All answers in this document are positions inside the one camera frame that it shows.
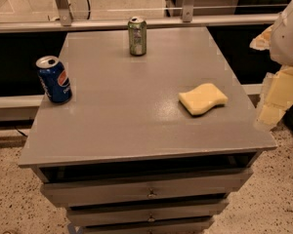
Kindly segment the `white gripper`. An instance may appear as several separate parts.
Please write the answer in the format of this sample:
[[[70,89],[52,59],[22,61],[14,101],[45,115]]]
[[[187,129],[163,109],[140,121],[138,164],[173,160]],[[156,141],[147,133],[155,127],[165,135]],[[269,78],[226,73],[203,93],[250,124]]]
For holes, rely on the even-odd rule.
[[[282,64],[275,74],[266,75],[256,108],[254,127],[271,130],[293,105],[293,0],[273,26],[252,39],[249,47],[258,51],[270,49],[271,59]]]

